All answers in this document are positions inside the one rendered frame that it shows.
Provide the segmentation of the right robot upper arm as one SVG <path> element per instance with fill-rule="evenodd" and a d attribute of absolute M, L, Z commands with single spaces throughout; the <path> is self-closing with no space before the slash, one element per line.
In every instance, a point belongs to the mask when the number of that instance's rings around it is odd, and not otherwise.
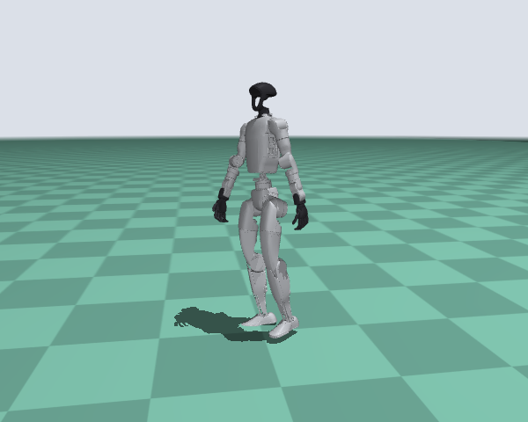
<path fill-rule="evenodd" d="M 237 146 L 238 154 L 231 156 L 229 159 L 229 164 L 232 167 L 241 167 L 244 164 L 244 161 L 246 160 L 246 125 L 247 123 L 245 123 L 240 129 L 240 137 Z"/>

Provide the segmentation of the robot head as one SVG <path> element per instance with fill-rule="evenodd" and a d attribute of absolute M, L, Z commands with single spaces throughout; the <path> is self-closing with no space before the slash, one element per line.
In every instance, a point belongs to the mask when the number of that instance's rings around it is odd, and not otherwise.
<path fill-rule="evenodd" d="M 250 87 L 249 92 L 252 96 L 252 108 L 255 112 L 259 111 L 259 115 L 256 119 L 264 117 L 261 116 L 263 113 L 269 114 L 269 109 L 263 106 L 263 101 L 270 97 L 276 96 L 275 87 L 268 83 L 257 83 Z M 255 99 L 259 97 L 260 102 L 258 106 L 255 106 Z M 271 114 L 269 114 L 271 116 Z"/>

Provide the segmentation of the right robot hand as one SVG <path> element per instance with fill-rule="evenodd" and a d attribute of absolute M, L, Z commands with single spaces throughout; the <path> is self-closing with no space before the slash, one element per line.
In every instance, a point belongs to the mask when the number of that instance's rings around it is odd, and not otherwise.
<path fill-rule="evenodd" d="M 230 197 L 230 196 L 229 196 Z M 218 194 L 218 199 L 216 203 L 214 204 L 212 210 L 214 213 L 214 217 L 219 222 L 228 222 L 225 218 L 225 212 L 226 212 L 226 201 L 229 200 L 229 197 L 224 196 L 224 189 L 221 188 Z"/>

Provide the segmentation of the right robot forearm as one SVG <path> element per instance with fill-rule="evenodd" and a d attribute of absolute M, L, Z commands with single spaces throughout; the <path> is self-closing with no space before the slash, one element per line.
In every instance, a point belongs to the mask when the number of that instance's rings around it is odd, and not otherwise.
<path fill-rule="evenodd" d="M 239 175 L 239 171 L 237 167 L 228 166 L 227 174 L 224 178 L 224 181 L 222 183 L 222 187 L 224 189 L 224 196 L 229 197 L 231 195 L 231 190 L 234 187 L 235 180 L 237 176 Z M 220 190 L 219 190 L 220 191 Z"/>

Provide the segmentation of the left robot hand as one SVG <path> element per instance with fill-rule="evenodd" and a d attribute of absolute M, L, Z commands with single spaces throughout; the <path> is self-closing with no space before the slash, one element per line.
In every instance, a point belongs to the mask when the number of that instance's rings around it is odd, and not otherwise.
<path fill-rule="evenodd" d="M 294 225 L 296 223 L 296 221 L 297 221 L 297 218 L 298 218 L 298 225 L 297 225 L 297 227 L 294 230 L 300 230 L 309 221 L 308 220 L 307 208 L 304 205 L 306 201 L 305 201 L 305 199 L 303 201 L 300 201 L 299 196 L 298 196 L 297 193 L 295 193 L 293 195 L 293 200 L 294 200 L 294 204 L 297 205 L 297 214 L 296 214 L 295 219 L 292 222 L 292 224 Z"/>

